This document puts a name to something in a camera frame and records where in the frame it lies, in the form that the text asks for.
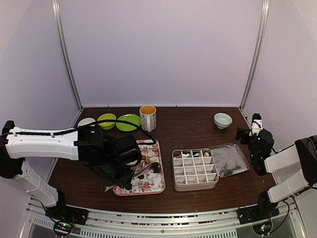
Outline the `metal serving tongs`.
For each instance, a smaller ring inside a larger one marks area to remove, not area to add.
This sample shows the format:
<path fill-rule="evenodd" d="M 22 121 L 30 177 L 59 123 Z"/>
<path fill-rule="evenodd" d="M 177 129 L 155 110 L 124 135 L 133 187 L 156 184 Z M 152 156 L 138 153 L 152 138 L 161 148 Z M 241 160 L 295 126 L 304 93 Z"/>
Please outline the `metal serving tongs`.
<path fill-rule="evenodd" d="M 142 175 L 143 172 L 145 172 L 146 170 L 150 169 L 151 167 L 152 167 L 152 164 L 147 165 L 146 167 L 144 167 L 143 169 L 141 169 L 139 172 L 134 173 L 134 175 L 132 176 L 132 179 L 134 179 L 134 178 L 136 178 L 136 177 Z M 107 192 L 108 190 L 110 190 L 110 189 L 112 189 L 112 188 L 114 188 L 114 187 L 116 187 L 116 186 L 117 186 L 117 184 L 115 184 L 115 183 L 113 183 L 113 184 L 111 184 L 111 185 L 106 185 L 106 187 L 105 187 L 105 192 Z"/>

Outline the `floral pink tray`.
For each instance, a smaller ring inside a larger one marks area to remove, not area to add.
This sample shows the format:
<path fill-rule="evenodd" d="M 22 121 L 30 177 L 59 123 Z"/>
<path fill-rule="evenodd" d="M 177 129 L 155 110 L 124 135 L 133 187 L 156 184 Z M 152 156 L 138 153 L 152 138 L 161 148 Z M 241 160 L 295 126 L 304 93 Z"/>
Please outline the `floral pink tray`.
<path fill-rule="evenodd" d="M 165 178 L 163 172 L 162 158 L 160 153 L 159 142 L 151 145 L 150 139 L 138 140 L 139 148 L 142 154 L 142 159 L 139 164 L 131 162 L 133 171 L 139 172 L 147 165 L 152 164 L 152 167 L 142 175 L 132 179 L 132 188 L 130 190 L 116 186 L 112 189 L 117 196 L 132 196 L 132 195 L 151 195 L 159 194 L 165 190 Z"/>

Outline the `pink rabbit tin lid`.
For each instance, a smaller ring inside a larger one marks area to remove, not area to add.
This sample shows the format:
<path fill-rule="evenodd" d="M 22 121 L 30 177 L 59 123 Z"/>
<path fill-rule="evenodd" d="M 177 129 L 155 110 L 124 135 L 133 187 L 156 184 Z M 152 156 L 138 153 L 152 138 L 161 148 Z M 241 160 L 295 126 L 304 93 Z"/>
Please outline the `pink rabbit tin lid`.
<path fill-rule="evenodd" d="M 213 146 L 210 150 L 219 178 L 240 174 L 250 169 L 250 164 L 236 143 Z"/>

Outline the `pink divided tin box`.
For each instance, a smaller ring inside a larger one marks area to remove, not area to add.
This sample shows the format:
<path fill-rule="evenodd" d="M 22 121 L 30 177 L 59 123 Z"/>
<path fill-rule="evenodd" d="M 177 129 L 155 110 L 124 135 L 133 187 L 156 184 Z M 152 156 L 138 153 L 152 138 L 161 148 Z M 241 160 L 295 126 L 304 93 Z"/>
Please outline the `pink divided tin box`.
<path fill-rule="evenodd" d="M 219 176 L 208 148 L 172 152 L 174 189 L 179 192 L 215 188 Z"/>

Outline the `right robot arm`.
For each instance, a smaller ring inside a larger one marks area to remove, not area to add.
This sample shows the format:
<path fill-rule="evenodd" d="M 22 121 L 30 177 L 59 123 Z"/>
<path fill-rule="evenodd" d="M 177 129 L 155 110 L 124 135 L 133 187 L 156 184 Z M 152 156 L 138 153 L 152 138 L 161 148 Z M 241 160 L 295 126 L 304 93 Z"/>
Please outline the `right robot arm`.
<path fill-rule="evenodd" d="M 267 218 L 274 213 L 280 201 L 300 194 L 317 183 L 317 137 L 315 135 L 296 140 L 293 145 L 274 155 L 271 155 L 274 145 L 273 136 L 258 122 L 252 129 L 243 129 L 238 126 L 235 139 L 248 146 L 253 168 L 259 176 L 273 174 L 294 164 L 301 166 L 284 182 L 259 195 L 258 204 L 250 212 L 257 218 Z"/>

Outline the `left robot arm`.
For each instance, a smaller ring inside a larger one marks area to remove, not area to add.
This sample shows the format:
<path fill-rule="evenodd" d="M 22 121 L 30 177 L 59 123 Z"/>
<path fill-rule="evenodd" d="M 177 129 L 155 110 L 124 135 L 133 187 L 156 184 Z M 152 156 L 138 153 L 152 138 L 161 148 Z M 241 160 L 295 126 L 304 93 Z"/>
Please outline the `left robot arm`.
<path fill-rule="evenodd" d="M 96 122 L 67 130 L 26 130 L 6 122 L 0 136 L 0 176 L 19 182 L 60 220 L 71 216 L 65 195 L 49 186 L 27 163 L 27 157 L 80 161 L 121 188 L 130 189 L 133 166 L 142 155 L 134 136 L 105 135 Z"/>

